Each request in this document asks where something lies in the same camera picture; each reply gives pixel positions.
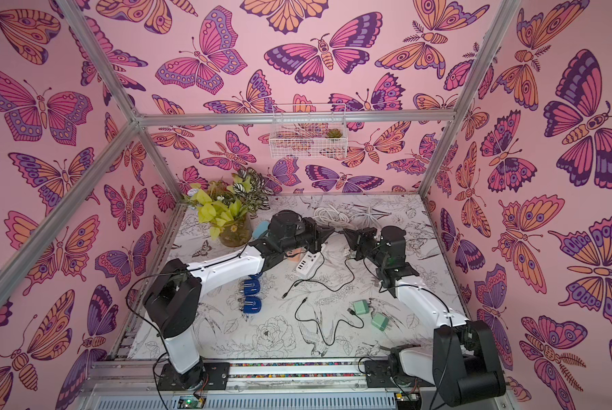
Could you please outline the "orange power strip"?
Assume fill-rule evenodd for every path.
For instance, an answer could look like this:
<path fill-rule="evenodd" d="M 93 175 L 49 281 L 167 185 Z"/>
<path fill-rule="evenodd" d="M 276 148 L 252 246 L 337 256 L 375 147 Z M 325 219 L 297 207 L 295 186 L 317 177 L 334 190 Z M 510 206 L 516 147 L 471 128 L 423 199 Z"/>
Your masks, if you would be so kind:
<path fill-rule="evenodd" d="M 302 260 L 305 250 L 303 249 L 294 249 L 292 251 L 286 252 L 285 257 L 288 261 L 296 261 L 299 262 Z"/>

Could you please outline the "white power strip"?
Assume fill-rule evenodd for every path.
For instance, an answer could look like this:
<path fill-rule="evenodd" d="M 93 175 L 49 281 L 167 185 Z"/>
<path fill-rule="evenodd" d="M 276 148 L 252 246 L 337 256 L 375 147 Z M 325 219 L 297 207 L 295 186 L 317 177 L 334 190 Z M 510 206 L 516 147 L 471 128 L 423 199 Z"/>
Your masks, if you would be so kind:
<path fill-rule="evenodd" d="M 306 252 L 305 254 L 303 254 L 302 259 L 299 261 L 299 263 L 297 263 L 297 266 L 295 266 L 293 272 L 299 278 L 310 278 L 316 272 L 316 269 L 321 266 L 321 263 L 323 263 L 323 261 L 324 258 L 321 252 L 318 252 L 316 254 Z"/>

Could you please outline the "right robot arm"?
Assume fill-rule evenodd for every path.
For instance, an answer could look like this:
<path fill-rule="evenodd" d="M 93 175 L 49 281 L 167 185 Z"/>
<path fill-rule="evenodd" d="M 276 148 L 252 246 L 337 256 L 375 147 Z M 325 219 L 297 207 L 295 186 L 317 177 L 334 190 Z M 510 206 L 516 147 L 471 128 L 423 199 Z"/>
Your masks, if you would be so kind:
<path fill-rule="evenodd" d="M 430 327 L 432 351 L 417 347 L 393 353 L 398 372 L 435 386 L 432 402 L 450 408 L 503 396 L 506 381 L 497 343 L 487 323 L 448 306 L 407 261 L 405 230 L 388 225 L 343 230 L 357 261 L 374 265 L 381 288 Z"/>

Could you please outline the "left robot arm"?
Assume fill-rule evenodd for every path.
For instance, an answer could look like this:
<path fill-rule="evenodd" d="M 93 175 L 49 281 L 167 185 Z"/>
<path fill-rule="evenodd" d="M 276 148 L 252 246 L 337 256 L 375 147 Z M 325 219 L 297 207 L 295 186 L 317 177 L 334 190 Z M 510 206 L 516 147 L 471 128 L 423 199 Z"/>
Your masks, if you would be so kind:
<path fill-rule="evenodd" d="M 168 262 L 145 294 L 144 308 L 177 375 L 189 385 L 203 377 L 203 360 L 191 330 L 201 295 L 264 273 L 287 259 L 292 251 L 319 253 L 334 232 L 333 227 L 319 225 L 312 218 L 281 210 L 273 215 L 266 231 L 241 250 L 203 262 Z"/>

